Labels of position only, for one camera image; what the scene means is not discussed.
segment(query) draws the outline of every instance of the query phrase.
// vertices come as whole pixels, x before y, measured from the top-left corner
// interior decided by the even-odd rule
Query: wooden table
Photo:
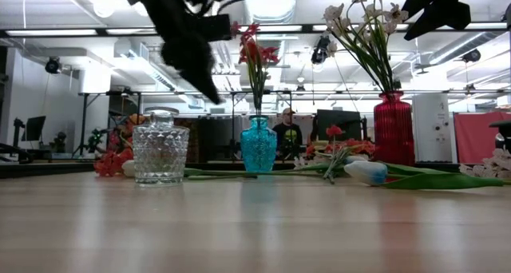
[[[0,272],[511,272],[511,188],[0,180]]]

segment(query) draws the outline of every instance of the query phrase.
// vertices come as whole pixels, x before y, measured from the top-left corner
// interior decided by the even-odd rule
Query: cap
[[[291,108],[287,108],[284,111],[282,111],[282,114],[289,114],[289,113],[296,113],[294,110],[291,110]]]

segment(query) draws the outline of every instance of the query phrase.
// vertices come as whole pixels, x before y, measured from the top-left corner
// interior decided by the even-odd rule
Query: turquoise glass vase
[[[253,116],[251,127],[241,133],[241,153],[248,172],[270,172],[275,162],[277,133],[268,128],[268,117]]]

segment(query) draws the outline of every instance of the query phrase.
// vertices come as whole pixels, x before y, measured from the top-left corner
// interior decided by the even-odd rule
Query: textured glass jar
[[[268,117],[250,118],[251,128],[241,133],[241,153],[248,172],[270,172],[275,162],[277,133],[268,128]]]
[[[402,92],[382,93],[374,107],[374,158],[392,164],[415,165],[412,107],[400,100]]]
[[[141,185],[177,185],[184,176],[190,130],[174,125],[175,109],[152,107],[150,125],[133,131],[135,181]]]

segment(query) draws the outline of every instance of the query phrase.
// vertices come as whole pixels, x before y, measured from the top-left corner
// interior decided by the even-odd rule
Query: red vase
[[[374,107],[374,137],[379,161],[415,165],[412,107],[400,100],[402,92],[381,93],[383,103]]]

